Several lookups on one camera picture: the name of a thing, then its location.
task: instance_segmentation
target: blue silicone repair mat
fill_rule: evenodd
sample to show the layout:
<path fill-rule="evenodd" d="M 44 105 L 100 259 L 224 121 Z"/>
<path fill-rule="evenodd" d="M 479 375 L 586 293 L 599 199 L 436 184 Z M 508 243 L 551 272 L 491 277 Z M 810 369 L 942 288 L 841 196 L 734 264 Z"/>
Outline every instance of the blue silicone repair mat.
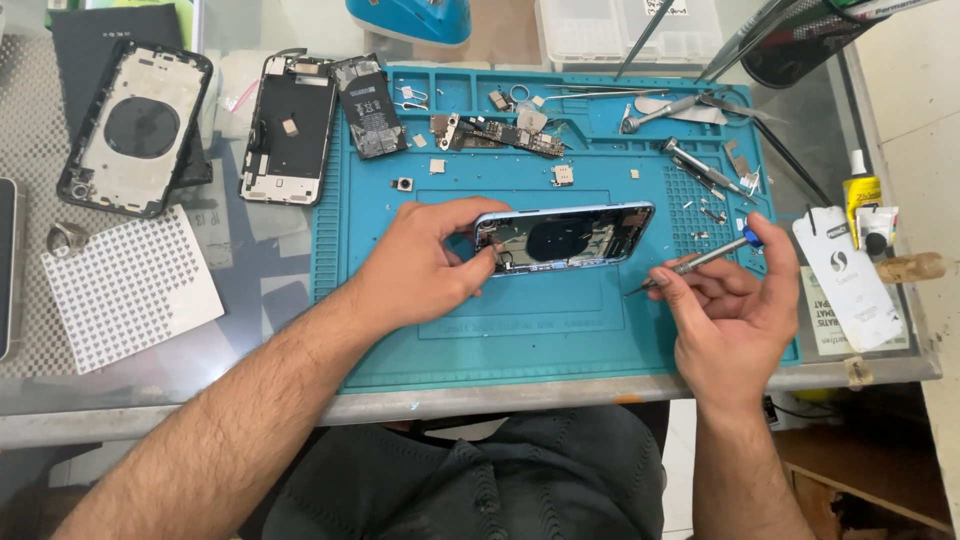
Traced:
<path fill-rule="evenodd" d="M 532 95 L 559 95 L 566 90 L 546 85 L 613 85 L 611 77 L 561 73 L 478 71 L 469 69 L 388 67 L 395 103 L 404 99 L 400 86 L 429 96 L 429 110 L 400 110 L 410 148 L 361 161 L 349 140 L 346 119 L 339 115 L 330 150 L 324 194 L 314 216 L 313 293 L 316 301 L 353 275 L 377 238 L 406 201 L 440 203 L 457 197 L 484 195 L 514 209 L 652 201 L 657 212 L 633 256 L 610 267 L 547 272 L 491 279 L 480 298 L 471 298 L 446 317 L 395 331 L 374 346 L 347 377 L 346 393 L 443 388 L 649 375 L 676 370 L 673 344 L 676 327 L 668 308 L 645 294 L 624 298 L 638 287 L 651 266 L 680 255 L 705 252 L 740 235 L 738 223 L 753 209 L 771 219 L 766 171 L 759 141 L 749 119 L 727 114 L 729 123 L 695 123 L 662 118 L 635 135 L 617 133 L 634 96 L 604 99 L 548 100 L 541 108 L 551 120 L 545 130 L 570 148 L 564 157 L 548 160 L 517 150 L 465 149 L 441 151 L 430 133 L 430 115 L 452 111 L 514 123 L 515 113 L 496 112 L 488 98 L 495 89 L 509 92 L 525 85 Z M 682 79 L 621 79 L 621 85 L 670 88 L 665 99 L 679 99 L 709 86 Z M 523 97 L 522 89 L 515 92 Z M 750 106 L 745 86 L 723 90 L 719 97 Z M 426 139 L 418 147 L 415 135 Z M 670 136 L 704 162 L 735 179 L 723 144 L 736 139 L 735 156 L 744 156 L 751 170 L 759 167 L 759 205 L 724 192 L 721 201 L 684 171 L 660 146 Z M 431 159 L 445 160 L 445 172 L 429 174 Z M 554 165 L 573 168 L 574 183 L 553 187 Z M 632 171 L 638 178 L 632 178 Z M 398 191 L 390 180 L 414 180 L 412 192 Z M 704 207 L 728 216 L 717 225 Z M 706 232 L 695 240 L 692 233 Z M 468 246 L 459 246 L 468 253 Z M 742 248 L 733 256 L 762 274 L 763 256 Z M 396 276 L 403 287 L 403 276 Z M 794 343 L 783 363 L 800 361 Z"/>

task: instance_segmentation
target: dark clothing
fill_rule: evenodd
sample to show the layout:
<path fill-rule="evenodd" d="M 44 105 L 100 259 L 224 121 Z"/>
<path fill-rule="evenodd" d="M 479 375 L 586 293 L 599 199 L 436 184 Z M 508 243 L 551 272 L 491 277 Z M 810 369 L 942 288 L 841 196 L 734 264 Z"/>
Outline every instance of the dark clothing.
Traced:
<path fill-rule="evenodd" d="M 452 448 L 345 426 L 294 470 L 263 538 L 656 540 L 662 490 L 657 442 L 616 405 L 519 413 Z"/>

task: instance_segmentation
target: ring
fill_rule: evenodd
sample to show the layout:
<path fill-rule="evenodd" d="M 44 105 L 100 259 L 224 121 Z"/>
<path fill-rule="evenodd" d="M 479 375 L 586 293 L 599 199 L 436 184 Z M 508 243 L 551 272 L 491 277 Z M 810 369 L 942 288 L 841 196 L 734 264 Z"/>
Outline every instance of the ring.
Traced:
<path fill-rule="evenodd" d="M 67 251 L 62 255 L 58 255 L 58 250 L 54 249 L 54 241 L 57 239 L 57 236 L 63 236 L 63 239 L 66 240 Z M 47 253 L 56 258 L 75 257 L 84 248 L 89 239 L 90 234 L 84 231 L 83 227 L 65 221 L 58 221 L 54 223 L 54 226 L 50 228 L 50 232 L 47 233 Z"/>
<path fill-rule="evenodd" d="M 516 99 L 514 97 L 514 90 L 516 90 L 517 88 L 523 88 L 523 91 L 527 92 L 527 95 L 523 99 Z M 514 85 L 512 88 L 510 88 L 510 99 L 516 101 L 517 103 L 530 99 L 530 88 L 524 85 Z"/>

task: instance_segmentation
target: screwdriver with blue cap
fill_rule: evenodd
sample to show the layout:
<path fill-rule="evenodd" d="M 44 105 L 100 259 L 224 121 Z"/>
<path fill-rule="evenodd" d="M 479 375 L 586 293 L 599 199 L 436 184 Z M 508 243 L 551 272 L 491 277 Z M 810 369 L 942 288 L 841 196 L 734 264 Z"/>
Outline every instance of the screwdriver with blue cap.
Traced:
<path fill-rule="evenodd" d="M 720 258 L 720 257 L 722 257 L 722 256 L 724 256 L 724 255 L 726 255 L 726 254 L 728 254 L 728 253 L 736 250 L 737 248 L 741 248 L 741 247 L 746 246 L 746 245 L 748 245 L 748 244 L 750 244 L 751 246 L 753 246 L 753 247 L 755 247 L 755 248 L 762 248 L 762 247 L 763 247 L 763 242 L 762 242 L 762 241 L 756 236 L 756 234 L 750 229 L 750 226 L 749 226 L 749 225 L 744 225 L 744 226 L 743 226 L 743 236 L 742 236 L 742 237 L 737 238 L 736 240 L 734 240 L 733 242 L 730 242 L 729 244 L 724 244 L 724 245 L 720 246 L 719 248 L 717 248 L 717 249 L 715 249 L 715 250 L 713 250 L 713 251 L 711 251 L 711 252 L 704 253 L 703 255 L 701 255 L 701 256 L 699 256 L 699 257 L 692 258 L 691 260 L 687 260 L 687 261 L 681 262 L 680 264 L 678 264 L 678 265 L 674 266 L 673 268 L 671 268 L 671 270 L 673 270 L 674 273 L 676 273 L 678 276 L 682 276 L 683 274 L 686 274 L 686 273 L 688 273 L 688 272 L 692 272 L 693 270 L 696 270 L 697 268 L 703 266 L 704 264 L 707 264 L 708 262 L 710 262 L 710 261 L 712 261 L 712 260 L 714 260 L 714 259 L 716 259 L 716 258 Z M 643 285 L 641 285 L 639 289 L 632 290 L 632 291 L 628 292 L 627 294 L 625 294 L 625 295 L 623 295 L 623 296 L 630 296 L 630 295 L 632 295 L 632 294 L 634 294 L 634 293 L 640 292 L 641 290 L 647 290 L 647 289 L 650 289 L 650 288 L 653 288 L 653 287 L 656 287 L 656 286 L 657 286 L 657 284 L 656 284 L 653 280 L 651 280 L 651 281 L 646 282 L 646 283 L 644 283 Z"/>

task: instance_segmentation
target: yellow glue bottle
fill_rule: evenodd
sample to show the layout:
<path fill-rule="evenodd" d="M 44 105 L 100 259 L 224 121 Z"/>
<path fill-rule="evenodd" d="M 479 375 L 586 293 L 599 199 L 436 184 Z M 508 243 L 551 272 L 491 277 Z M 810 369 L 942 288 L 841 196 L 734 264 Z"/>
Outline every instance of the yellow glue bottle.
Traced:
<path fill-rule="evenodd" d="M 847 223 L 853 235 L 853 246 L 860 249 L 860 238 L 856 229 L 856 209 L 863 207 L 882 207 L 880 179 L 867 173 L 863 163 L 863 151 L 850 152 L 851 173 L 849 180 L 843 182 L 844 199 L 847 203 Z"/>

